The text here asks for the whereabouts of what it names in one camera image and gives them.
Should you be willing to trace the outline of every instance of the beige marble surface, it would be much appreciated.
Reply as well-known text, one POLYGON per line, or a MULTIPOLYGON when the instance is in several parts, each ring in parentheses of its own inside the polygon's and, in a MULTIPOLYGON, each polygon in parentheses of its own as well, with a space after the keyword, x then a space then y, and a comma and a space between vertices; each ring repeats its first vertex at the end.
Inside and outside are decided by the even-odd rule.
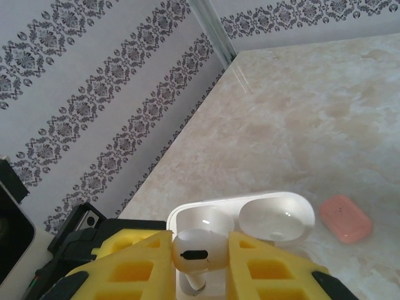
POLYGON ((342 244, 317 217, 299 249, 360 299, 400 299, 400 34, 240 53, 121 218, 267 190, 317 215, 348 195, 373 233, 342 244))

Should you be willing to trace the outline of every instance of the wireless earbud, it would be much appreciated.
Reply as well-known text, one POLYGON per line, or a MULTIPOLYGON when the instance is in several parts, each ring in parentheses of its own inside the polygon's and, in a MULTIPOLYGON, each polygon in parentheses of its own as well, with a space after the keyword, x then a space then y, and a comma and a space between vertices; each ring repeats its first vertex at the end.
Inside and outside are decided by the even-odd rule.
POLYGON ((206 285, 206 272, 228 265, 228 239, 205 229, 181 231, 172 243, 172 259, 191 287, 199 291, 206 285))

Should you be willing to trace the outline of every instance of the patterned wallpaper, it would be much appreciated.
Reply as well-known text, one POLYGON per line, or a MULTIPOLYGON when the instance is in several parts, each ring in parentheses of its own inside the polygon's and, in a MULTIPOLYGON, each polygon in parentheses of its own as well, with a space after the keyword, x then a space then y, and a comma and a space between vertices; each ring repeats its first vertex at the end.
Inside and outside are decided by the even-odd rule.
POLYGON ((400 31, 400 0, 210 2, 237 52, 400 31))
POLYGON ((223 65, 185 0, 37 5, 1 41, 1 152, 30 191, 22 208, 55 233, 85 201, 115 217, 223 65))

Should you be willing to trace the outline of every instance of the pink case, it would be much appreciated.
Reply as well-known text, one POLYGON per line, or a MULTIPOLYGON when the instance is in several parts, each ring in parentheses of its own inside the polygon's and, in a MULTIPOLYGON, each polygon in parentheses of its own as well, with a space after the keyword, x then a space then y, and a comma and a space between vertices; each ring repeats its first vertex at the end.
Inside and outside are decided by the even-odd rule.
POLYGON ((373 230, 373 223, 348 197, 334 196, 325 201, 319 215, 333 234, 344 243, 355 243, 373 230))

